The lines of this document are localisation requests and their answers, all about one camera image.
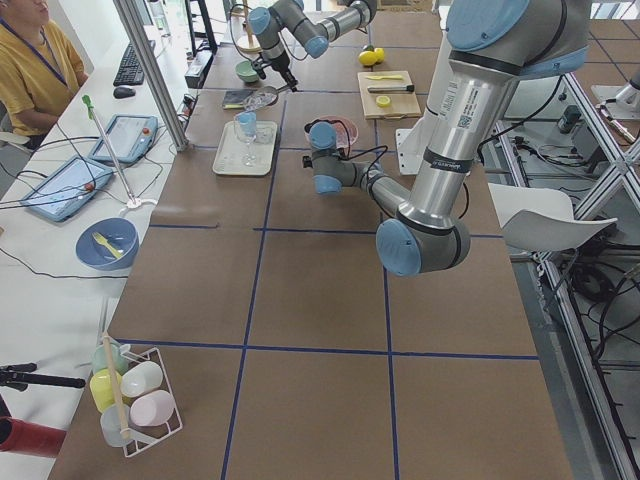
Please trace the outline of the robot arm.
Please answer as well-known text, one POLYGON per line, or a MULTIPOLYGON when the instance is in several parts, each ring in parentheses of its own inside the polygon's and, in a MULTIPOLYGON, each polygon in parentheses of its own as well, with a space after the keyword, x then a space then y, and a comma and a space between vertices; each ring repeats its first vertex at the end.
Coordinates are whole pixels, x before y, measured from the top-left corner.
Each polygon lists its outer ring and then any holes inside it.
POLYGON ((376 232, 387 271, 415 276, 465 259, 469 232, 452 209, 478 147, 520 81, 559 76, 584 63, 590 13, 588 1, 453 2, 446 20, 452 76, 410 189, 374 164, 342 158, 333 125, 311 127, 303 164, 313 170, 317 193, 355 186, 388 212, 376 232))
POLYGON ((344 10, 326 17, 318 23, 304 13, 302 1, 281 0, 270 7, 257 7, 249 12, 247 23, 257 38, 261 53, 252 61, 252 68, 261 80, 265 69, 278 72, 290 90, 297 89, 298 81, 290 71, 290 57, 280 38, 288 30, 314 59, 323 55, 329 44, 342 35, 366 27, 377 13, 375 1, 348 1, 344 10))

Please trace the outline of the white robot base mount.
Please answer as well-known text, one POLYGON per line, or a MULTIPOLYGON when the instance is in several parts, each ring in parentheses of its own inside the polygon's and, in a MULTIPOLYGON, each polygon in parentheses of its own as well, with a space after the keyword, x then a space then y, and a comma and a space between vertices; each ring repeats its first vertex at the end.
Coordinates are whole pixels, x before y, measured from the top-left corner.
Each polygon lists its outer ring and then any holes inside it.
MULTIPOLYGON (((440 1, 432 2, 431 12, 439 18, 441 17, 440 1)), ((442 41, 431 80, 425 112, 411 129, 396 130, 396 150, 401 175, 418 173, 424 151, 435 131, 444 94, 452 77, 452 70, 449 65, 451 46, 447 40, 445 27, 446 19, 440 18, 442 41)))

